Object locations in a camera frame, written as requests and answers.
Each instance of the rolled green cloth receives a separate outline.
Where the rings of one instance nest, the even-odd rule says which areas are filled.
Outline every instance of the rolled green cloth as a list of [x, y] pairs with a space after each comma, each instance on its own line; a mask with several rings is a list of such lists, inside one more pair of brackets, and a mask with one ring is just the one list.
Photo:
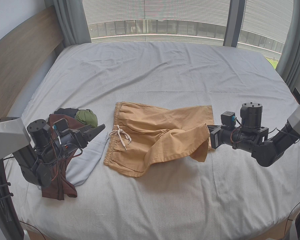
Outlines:
[[78, 110], [74, 118], [85, 125], [98, 126], [97, 116], [89, 109]]

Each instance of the drawstring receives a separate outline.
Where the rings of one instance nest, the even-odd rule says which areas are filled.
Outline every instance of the drawstring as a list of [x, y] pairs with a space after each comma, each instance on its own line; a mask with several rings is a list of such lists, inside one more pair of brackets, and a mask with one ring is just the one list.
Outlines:
[[122, 130], [122, 129], [119, 127], [119, 125], [117, 125], [117, 127], [118, 127], [118, 130], [113, 130], [112, 132], [109, 133], [109, 135], [112, 135], [112, 134], [118, 134], [118, 137], [119, 137], [119, 139], [120, 139], [122, 145], [123, 145], [124, 148], [127, 150], [126, 145], [124, 144], [124, 141], [122, 140], [120, 134], [123, 134], [123, 135], [126, 137], [126, 139], [129, 140], [129, 143], [131, 142], [131, 137], [130, 137], [129, 134], [127, 134], [124, 130]]

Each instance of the curtain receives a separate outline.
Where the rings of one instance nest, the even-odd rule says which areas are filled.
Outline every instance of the curtain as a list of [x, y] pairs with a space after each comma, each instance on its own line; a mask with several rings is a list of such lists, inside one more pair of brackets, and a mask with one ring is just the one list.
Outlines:
[[54, 5], [64, 35], [64, 46], [90, 43], [82, 0], [44, 0], [46, 7]]
[[300, 73], [300, 0], [293, 0], [291, 25], [276, 70], [292, 91]]

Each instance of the mattress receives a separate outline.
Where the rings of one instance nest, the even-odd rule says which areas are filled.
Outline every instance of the mattress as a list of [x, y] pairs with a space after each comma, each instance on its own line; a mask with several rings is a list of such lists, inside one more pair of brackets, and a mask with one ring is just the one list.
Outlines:
[[[112, 130], [116, 102], [167, 109], [212, 105], [214, 120], [244, 102], [263, 105], [262, 125], [281, 128], [298, 106], [262, 54], [184, 42], [108, 42], [63, 50], [33, 94], [25, 126], [58, 108], [91, 109]], [[154, 164], [140, 178], [96, 165], [77, 198], [41, 197], [13, 159], [6, 164], [20, 220], [52, 239], [248, 239], [300, 201], [300, 142], [270, 167], [222, 145], [204, 163]]]

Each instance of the wooden bed frame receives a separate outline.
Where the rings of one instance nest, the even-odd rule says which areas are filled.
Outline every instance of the wooden bed frame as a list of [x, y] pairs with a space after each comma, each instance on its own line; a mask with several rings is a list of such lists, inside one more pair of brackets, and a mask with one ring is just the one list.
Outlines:
[[22, 87], [62, 40], [54, 6], [0, 39], [0, 118], [7, 116]]

